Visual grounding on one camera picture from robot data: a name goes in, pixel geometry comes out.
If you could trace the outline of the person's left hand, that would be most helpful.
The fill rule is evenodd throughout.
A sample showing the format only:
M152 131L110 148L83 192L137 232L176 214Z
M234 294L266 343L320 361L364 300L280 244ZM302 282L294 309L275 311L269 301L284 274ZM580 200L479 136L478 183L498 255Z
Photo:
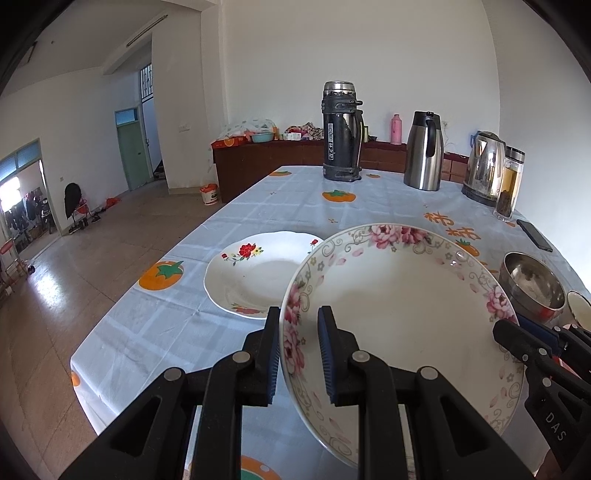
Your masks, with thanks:
M551 450L545 455L544 461L538 469L535 478L537 480L562 480L571 479L572 472L567 470L563 472Z

